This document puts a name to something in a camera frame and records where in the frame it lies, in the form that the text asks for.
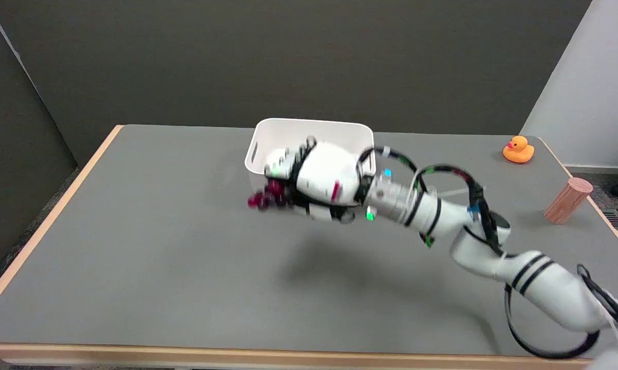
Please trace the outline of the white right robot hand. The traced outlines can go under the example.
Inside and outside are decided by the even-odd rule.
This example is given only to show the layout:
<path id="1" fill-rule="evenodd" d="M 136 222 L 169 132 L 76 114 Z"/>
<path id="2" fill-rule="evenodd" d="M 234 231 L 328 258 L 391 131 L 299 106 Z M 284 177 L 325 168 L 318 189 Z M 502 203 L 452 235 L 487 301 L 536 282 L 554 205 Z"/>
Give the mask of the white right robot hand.
<path id="1" fill-rule="evenodd" d="M 375 173 L 369 158 L 313 136 L 298 147 L 278 148 L 264 161 L 264 185 L 250 208 L 290 209 L 313 219 L 349 224 L 361 200 L 357 192 Z"/>

